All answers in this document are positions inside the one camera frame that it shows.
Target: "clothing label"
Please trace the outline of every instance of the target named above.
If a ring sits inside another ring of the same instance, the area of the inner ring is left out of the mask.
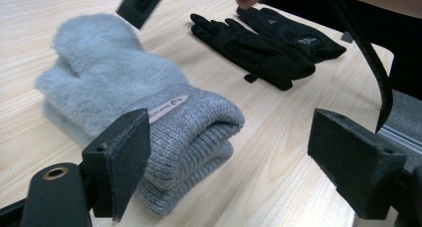
[[[183,104],[187,100],[187,96],[179,96],[172,99],[171,101],[151,110],[149,114],[149,123],[153,123],[160,119],[162,116],[168,114],[170,111],[176,109],[179,105]]]
[[[304,45],[310,45],[316,39],[317,38],[304,38],[304,39],[298,40],[298,43],[299,44],[304,44]]]

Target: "finger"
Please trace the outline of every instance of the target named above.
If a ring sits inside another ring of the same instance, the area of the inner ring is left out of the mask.
[[[245,30],[245,27],[243,25],[239,24],[233,19],[226,19],[225,22],[230,26],[230,28]]]
[[[236,0],[237,4],[241,9],[248,9],[260,1],[261,0]]]
[[[217,34],[219,31],[218,27],[215,26],[215,24],[213,24],[212,22],[209,22],[207,19],[205,19],[204,17],[200,15],[191,14],[190,19],[196,25],[195,30],[198,30],[199,28],[201,28],[201,30],[204,30],[205,32],[208,32],[212,35]]]
[[[227,30],[229,29],[229,26],[226,23],[223,22],[219,22],[219,21],[211,21],[211,24],[214,28],[218,29],[218,30]]]
[[[193,25],[190,30],[192,31],[193,35],[198,37],[200,40],[205,42],[206,44],[212,44],[212,40],[215,39],[216,33],[212,30],[210,24],[204,24],[203,20],[198,17],[192,17],[192,21],[195,20],[195,25]]]

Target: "metal ring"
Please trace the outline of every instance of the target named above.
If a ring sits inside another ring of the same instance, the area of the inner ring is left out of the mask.
[[[60,178],[68,173],[69,169],[66,166],[59,166],[48,170],[44,173],[43,178],[45,180],[54,180]]]

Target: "black glove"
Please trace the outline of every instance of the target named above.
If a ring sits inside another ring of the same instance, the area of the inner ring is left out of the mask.
[[[287,44],[314,64],[336,59],[346,50],[321,31],[290,20],[274,10],[238,8],[237,13],[259,34]]]
[[[226,59],[282,91],[293,86],[292,80],[308,77],[316,70],[314,64],[292,53],[289,47],[255,34],[233,19],[226,19],[226,24],[209,22],[197,14],[190,18],[195,23],[191,30],[196,37]]]

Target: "gray mitten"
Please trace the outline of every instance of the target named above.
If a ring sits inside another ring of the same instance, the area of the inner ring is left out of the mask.
[[[226,99],[190,87],[171,62],[142,51],[118,17],[71,19],[59,29],[55,66],[36,82],[46,116],[82,145],[121,114],[148,108],[151,157],[138,186],[145,205],[171,212],[233,153],[244,118]]]

